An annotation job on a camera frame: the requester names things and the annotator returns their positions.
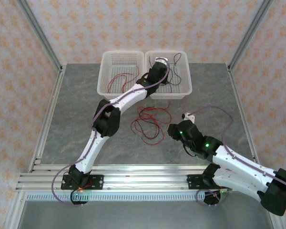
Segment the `metal frame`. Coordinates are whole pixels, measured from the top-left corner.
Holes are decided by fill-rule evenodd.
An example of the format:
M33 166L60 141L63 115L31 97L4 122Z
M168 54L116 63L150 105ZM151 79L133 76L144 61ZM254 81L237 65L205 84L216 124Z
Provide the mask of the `metal frame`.
M18 228L26 197L26 192L15 192L3 228Z
M64 166L35 165L31 173L20 175L16 191L49 192L54 175ZM93 192L184 192L188 174L202 174L207 165L104 165L93 166L91 174L104 175L103 190ZM54 189L61 190L61 172Z
M257 155L257 152L256 152L255 145L253 144L253 140L251 138L252 135L251 135L249 127L247 125L247 121L246 121L246 117L245 117L245 114L244 114L244 110L243 110L242 104L240 102L238 93L237 93L236 85L235 85L235 82L234 82L234 79L233 79L233 74L229 70L229 68L228 68L228 74L229 74L231 85L232 85L232 88L233 88L233 91L234 91L234 95L235 95L235 98L236 98L236 103L238 105L239 113L240 113L240 116L241 116L243 124L244 124L245 133L247 135L247 139L248 139L248 142L249 142L249 146L250 146L250 150L251 150L251 153L252 153L253 161L258 163L258 164L260 164L260 161L258 159L258 155Z
M253 35L255 34L259 24L261 23L262 19L268 12L268 9L271 5L273 0L264 0L260 6L260 8L257 11L257 14L255 15L252 23L250 24L244 38L242 39L241 43L239 44L230 64L229 64L229 69L233 70L235 66L237 65L237 62L239 61L240 57L242 54L245 52L245 49L249 42L251 41Z
M34 29L36 35L38 36L39 40L41 41L43 47L45 48L47 54L49 55L54 67L57 70L61 69L61 64L53 51L47 37L45 36L44 32L41 29L37 19L34 16L33 11L31 10L30 6L28 5L26 0L17 0L19 6L21 7L24 15L26 16L27 20L29 21L30 25Z
M39 138L38 138L38 143L35 146L34 153L33 153L33 156L31 158L31 162L30 162L30 166L29 166L29 172L32 171L35 160L37 158L42 157L43 149L44 149L46 139L48 136L48 132L50 129L52 117L54 114L58 94L59 94L59 91L61 89L61 83L62 83L62 79L63 79L64 73L65 73L65 70L66 70L66 66L63 66L62 70L58 71L58 73L57 73L56 82L54 84L54 88L52 90L51 98L50 98L49 103L48 103L48 108L47 108L45 118L43 120L42 129L41 129L41 132L40 132Z

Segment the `white cable clip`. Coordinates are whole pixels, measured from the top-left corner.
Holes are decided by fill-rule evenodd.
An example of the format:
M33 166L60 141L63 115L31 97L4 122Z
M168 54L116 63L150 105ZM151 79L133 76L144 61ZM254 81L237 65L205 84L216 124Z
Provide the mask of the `white cable clip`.
M191 122L194 124L195 123L195 115L190 115L191 113L185 113L182 115L182 118L184 120L191 120Z

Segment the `red wire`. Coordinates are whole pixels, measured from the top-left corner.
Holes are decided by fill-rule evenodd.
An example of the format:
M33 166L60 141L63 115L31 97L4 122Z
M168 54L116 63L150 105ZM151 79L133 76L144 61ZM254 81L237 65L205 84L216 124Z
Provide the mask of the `red wire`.
M156 142L156 143L149 143L147 141L145 141L142 137L142 141L145 142L146 144L150 145L150 146L154 146L154 145L157 145L159 144L160 142L162 142L165 138L165 135L164 135L164 132L163 132L163 129L161 128L161 126L158 124L159 123L163 123L163 124L168 124L172 121L172 116L171 114L168 112L168 108L170 107L170 102L168 103L168 106L167 107L143 107L143 106L140 106L138 107L137 109L137 112L138 112L138 115L139 117L136 118L135 120L132 121L132 123L130 124L130 129L132 130L132 132L135 134L135 131L133 130L133 127L136 131L144 134L143 130L141 129L138 129L136 124L139 122L139 120L146 120L146 121L149 121L149 122L153 122L154 123L154 126L155 126L155 133L154 133L154 136L153 137L145 137L149 140L153 140L157 137L157 135L159 134L159 132L161 131L162 133L162 138ZM169 121L165 122L163 120L160 120L160 119L157 119L155 118L155 116L159 113L159 111L165 111L170 119Z
M135 79L139 76L139 74L140 74L140 72L139 72L139 67L138 67L138 66L136 66L136 67L137 67L137 69L138 69L138 74L137 74L133 79L131 79L131 80L129 80L129 81L127 81L127 75L133 75L134 73L120 73L120 74L115 75L115 76L110 80L110 82L109 82L108 85L107 85L107 93L110 93L111 86L113 85L114 81L115 81L117 78L119 78L119 77L121 77L121 76L125 76L125 82L124 82L124 84L122 85L122 93L124 93L125 86L126 86L128 83L130 83L130 82L132 82L133 80L135 80Z

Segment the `wallpaper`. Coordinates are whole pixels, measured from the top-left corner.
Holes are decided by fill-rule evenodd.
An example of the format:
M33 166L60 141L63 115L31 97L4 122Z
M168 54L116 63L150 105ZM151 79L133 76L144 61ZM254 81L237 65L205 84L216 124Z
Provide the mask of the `wallpaper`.
M261 163L286 170L286 0L272 3L233 75Z
M0 1L0 228L38 140L57 71L16 0Z
M183 50L231 61L262 0L28 0L61 64L108 50Z

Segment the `black wire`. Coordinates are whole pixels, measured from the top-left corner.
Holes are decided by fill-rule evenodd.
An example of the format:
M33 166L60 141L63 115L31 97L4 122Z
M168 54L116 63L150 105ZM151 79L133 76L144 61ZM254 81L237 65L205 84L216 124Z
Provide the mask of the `black wire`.
M186 150L186 148L185 148L185 145L183 145L183 149L185 150L185 152L189 155L189 156L191 156L191 157L195 157L196 155L191 155L187 150Z
M70 200L71 200L71 203L74 204L74 205L79 205L79 204L86 204L87 201L74 201L72 199L72 196L73 196L73 193L76 191L77 189L73 190L70 194Z
M171 87L171 85L173 85L173 86L178 86L178 85L181 83L181 80L182 80L182 79L181 79L181 77L180 77L180 76L176 73L176 71L175 71L175 66L177 65L178 61L181 59L181 56L182 56L182 54L181 54L180 52L177 53L177 54L174 56L174 66L173 66L173 70L170 68L170 72L171 72L171 74L172 74L172 77L171 77L170 80L167 79L167 83L162 84L162 85L160 85L160 86L165 86L165 85L169 84L170 87ZM149 61L150 66L152 67L151 57L148 58L148 61ZM172 81L172 79L173 79L173 76L174 76L173 73L179 78L179 83L171 83L171 81Z
M149 73L145 73L141 78L144 78L145 76L147 76Z
M149 107L146 107L146 108L142 109L142 110L140 111L140 113L139 113L139 118L140 118L142 121L144 121L144 122L151 123L151 124L155 125L155 126L156 126L156 133L157 133L157 134L156 134L154 137L149 137L149 136L147 136L147 135L144 133L140 122L137 121L137 123L138 123L139 126L140 126L140 129L141 129L141 131L142 131L142 134L143 134L146 138L148 138L148 139L155 139L155 138L159 135L159 133L160 133L160 127L159 127L159 125L157 125L157 124L154 123L154 122L150 122L150 121L147 121L147 120L145 120L145 119L142 119L141 113L142 113L144 110L146 110L147 108L153 108L153 106L149 106Z
M176 58L176 56L177 55L180 55L179 56L179 58L178 58L178 60L177 61L175 61L175 58ZM181 77L175 72L175 66L177 65L177 62L180 60L180 58L181 58L181 53L179 52L179 53L177 53L175 56L174 56L174 66L173 66L173 71L174 71L174 74L179 78L179 83L177 83L177 84L173 84L173 83L171 83L171 81L172 81L172 79L171 79L171 81L169 82L170 84L172 84L172 85L174 85L174 86L177 86L177 85L179 85L180 83L181 83Z

